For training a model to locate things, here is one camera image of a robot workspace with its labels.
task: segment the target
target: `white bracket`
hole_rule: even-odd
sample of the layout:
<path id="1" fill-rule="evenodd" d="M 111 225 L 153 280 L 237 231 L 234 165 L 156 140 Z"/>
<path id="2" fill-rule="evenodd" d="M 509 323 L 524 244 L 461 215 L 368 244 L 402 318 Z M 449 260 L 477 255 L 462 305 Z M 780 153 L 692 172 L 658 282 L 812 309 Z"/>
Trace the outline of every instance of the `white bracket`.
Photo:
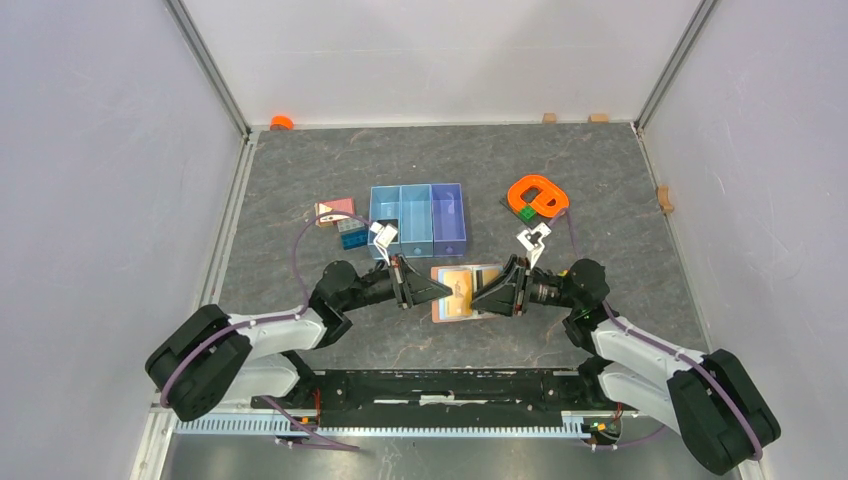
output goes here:
<path id="1" fill-rule="evenodd" d="M 389 261 L 389 245 L 397 236 L 397 228 L 390 223 L 383 225 L 380 222 L 373 222 L 369 230 L 376 234 L 374 237 L 374 248 L 380 252 L 386 264 L 391 265 L 391 261 Z"/>
<path id="2" fill-rule="evenodd" d="M 527 259 L 530 260 L 531 270 L 536 266 L 536 262 L 545 250 L 545 244 L 542 243 L 542 239 L 550 234 L 550 227 L 544 223 L 540 223 L 536 225 L 536 228 L 532 230 L 525 228 L 521 231 L 521 233 L 515 236 L 515 238 L 517 238 L 521 245 L 527 250 Z"/>

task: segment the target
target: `gray stone-pattern floor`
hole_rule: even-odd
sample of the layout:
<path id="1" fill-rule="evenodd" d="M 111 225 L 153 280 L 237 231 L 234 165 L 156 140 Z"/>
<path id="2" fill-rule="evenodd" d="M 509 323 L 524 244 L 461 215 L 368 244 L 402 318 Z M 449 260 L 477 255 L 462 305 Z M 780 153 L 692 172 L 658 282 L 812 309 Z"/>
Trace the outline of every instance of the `gray stone-pattern floor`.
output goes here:
<path id="1" fill-rule="evenodd" d="M 221 305 L 234 313 L 284 310 L 300 300 L 289 252 L 321 200 L 353 197 L 367 216 L 370 187 L 462 184 L 471 245 L 465 257 L 412 259 L 434 265 L 502 263 L 522 253 L 522 223 L 500 203 L 519 178 L 540 173 L 569 195 L 582 253 L 607 267 L 613 308 L 683 346 L 703 349 L 694 308 L 639 145 L 626 124 L 411 127 L 265 132 L 259 137 Z M 575 260 L 563 221 L 539 266 Z M 331 261 L 373 266 L 366 248 L 344 251 L 338 231 L 312 228 L 298 266 L 314 286 Z M 335 345 L 303 356 L 313 368 L 576 367 L 566 310 L 531 305 L 522 317 L 435 324 L 430 306 L 387 302 L 353 312 Z"/>

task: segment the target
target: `blue block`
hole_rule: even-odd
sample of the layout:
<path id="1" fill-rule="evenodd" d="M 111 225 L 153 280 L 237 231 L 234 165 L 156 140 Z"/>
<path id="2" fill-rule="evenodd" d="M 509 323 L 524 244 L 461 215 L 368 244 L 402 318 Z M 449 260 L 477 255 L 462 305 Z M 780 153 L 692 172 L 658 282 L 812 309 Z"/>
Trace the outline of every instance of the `blue block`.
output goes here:
<path id="1" fill-rule="evenodd" d="M 364 247 L 366 244 L 368 244 L 368 230 L 357 230 L 342 235 L 342 248 L 345 250 Z"/>

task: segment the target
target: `orange plastic part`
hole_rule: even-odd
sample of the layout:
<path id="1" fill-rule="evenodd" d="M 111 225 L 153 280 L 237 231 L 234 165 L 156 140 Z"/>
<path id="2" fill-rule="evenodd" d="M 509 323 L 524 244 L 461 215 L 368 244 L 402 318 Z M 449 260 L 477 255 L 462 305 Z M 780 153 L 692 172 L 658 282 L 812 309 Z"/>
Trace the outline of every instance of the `orange plastic part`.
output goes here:
<path id="1" fill-rule="evenodd" d="M 541 175 L 527 175 L 509 187 L 506 194 L 506 201 L 513 212 L 518 213 L 528 205 L 521 197 L 531 189 L 539 191 L 529 204 L 539 215 L 554 218 L 560 210 L 568 208 L 568 195 L 554 182 Z"/>
<path id="2" fill-rule="evenodd" d="M 291 130 L 294 128 L 294 122 L 289 117 L 277 115 L 271 119 L 271 130 Z"/>

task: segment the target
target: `orange object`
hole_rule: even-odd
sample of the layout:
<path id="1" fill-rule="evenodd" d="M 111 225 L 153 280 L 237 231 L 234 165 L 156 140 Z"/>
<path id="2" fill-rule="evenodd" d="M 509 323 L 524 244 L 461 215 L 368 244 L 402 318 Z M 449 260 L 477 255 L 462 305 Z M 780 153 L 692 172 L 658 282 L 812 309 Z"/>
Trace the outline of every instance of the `orange object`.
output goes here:
<path id="1" fill-rule="evenodd" d="M 289 117 L 277 115 L 271 119 L 271 130 L 291 130 L 294 128 L 294 122 Z"/>
<path id="2" fill-rule="evenodd" d="M 589 115 L 589 123 L 609 123 L 609 115 L 606 113 L 593 113 Z"/>
<path id="3" fill-rule="evenodd" d="M 660 203 L 660 211 L 668 215 L 674 211 L 674 205 L 668 199 L 668 185 L 660 185 L 657 187 L 657 201 Z"/>
<path id="4" fill-rule="evenodd" d="M 524 201 L 523 195 L 530 190 L 537 190 L 536 195 L 529 204 Z M 541 175 L 527 175 L 515 182 L 506 194 L 506 201 L 513 212 L 518 213 L 522 208 L 530 205 L 539 215 L 554 218 L 563 208 L 568 208 L 568 195 L 554 182 Z"/>

